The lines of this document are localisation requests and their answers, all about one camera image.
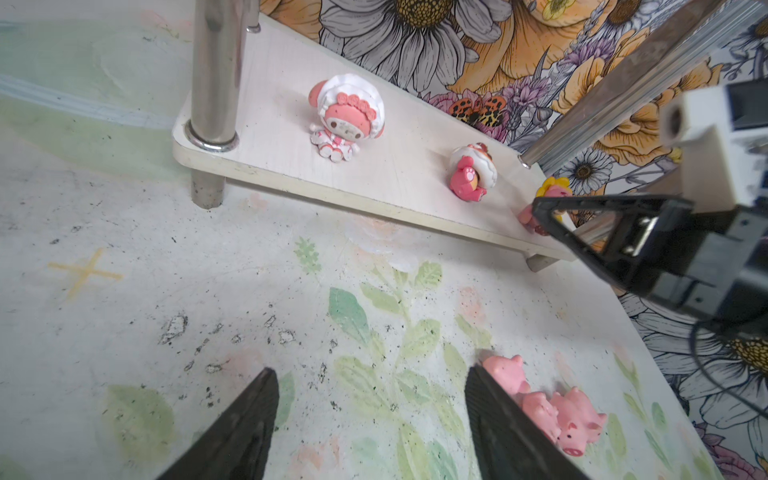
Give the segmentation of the pink bear orange donut toy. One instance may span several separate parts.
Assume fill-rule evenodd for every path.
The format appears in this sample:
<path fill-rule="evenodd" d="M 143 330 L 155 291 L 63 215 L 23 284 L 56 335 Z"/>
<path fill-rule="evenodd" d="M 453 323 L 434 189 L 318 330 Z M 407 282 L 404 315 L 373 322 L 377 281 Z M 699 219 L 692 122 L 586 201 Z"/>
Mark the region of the pink bear orange donut toy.
<path fill-rule="evenodd" d="M 482 142 L 454 150 L 449 189 L 461 200 L 480 202 L 497 182 L 498 171 L 488 147 Z"/>

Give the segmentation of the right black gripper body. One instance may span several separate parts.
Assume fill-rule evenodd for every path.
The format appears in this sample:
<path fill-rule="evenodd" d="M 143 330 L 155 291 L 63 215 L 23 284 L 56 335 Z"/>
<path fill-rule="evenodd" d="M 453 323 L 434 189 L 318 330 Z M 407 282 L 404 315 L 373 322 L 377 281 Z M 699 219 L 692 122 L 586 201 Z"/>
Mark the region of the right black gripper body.
<path fill-rule="evenodd" d="M 688 203 L 610 203 L 607 281 L 713 324 L 767 321 L 767 213 L 739 206 L 696 213 Z"/>

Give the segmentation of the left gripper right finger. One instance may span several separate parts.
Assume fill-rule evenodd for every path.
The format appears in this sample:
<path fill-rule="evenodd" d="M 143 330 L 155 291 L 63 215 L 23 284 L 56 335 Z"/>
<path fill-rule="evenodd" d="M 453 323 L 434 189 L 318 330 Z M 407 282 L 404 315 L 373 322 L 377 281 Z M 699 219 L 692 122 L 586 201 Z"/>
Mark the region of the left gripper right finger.
<path fill-rule="evenodd" d="M 482 366 L 469 369 L 464 395 L 481 479 L 588 479 Z"/>

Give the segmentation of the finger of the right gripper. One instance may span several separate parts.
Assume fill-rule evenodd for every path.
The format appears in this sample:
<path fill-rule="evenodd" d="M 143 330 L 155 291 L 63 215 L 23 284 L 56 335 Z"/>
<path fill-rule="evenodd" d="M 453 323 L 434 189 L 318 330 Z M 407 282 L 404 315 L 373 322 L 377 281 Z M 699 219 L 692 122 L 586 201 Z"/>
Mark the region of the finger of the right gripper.
<path fill-rule="evenodd" d="M 532 212 L 544 231 L 602 280 L 648 294 L 665 274 L 662 256 L 689 218 L 690 202 L 652 194 L 540 197 Z"/>

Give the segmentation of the white hooded pink doll toy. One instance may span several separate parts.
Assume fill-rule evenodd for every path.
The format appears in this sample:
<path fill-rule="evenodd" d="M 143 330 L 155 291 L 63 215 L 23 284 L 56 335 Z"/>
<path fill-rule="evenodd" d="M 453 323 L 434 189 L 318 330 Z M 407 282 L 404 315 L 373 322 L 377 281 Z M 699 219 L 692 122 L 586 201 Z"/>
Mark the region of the white hooded pink doll toy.
<path fill-rule="evenodd" d="M 361 141 L 379 138 L 385 129 L 385 106 L 377 88 L 361 76 L 341 74 L 317 83 L 309 104 L 319 117 L 310 126 L 317 153 L 334 163 L 351 160 Z"/>

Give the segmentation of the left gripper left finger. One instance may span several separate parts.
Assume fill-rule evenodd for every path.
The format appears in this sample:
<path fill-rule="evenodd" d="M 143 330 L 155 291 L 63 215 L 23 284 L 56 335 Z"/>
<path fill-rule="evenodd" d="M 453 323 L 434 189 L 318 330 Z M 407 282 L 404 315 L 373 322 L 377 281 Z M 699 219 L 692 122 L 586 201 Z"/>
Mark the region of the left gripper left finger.
<path fill-rule="evenodd" d="M 278 406 L 277 375 L 265 368 L 159 479 L 262 479 Z"/>

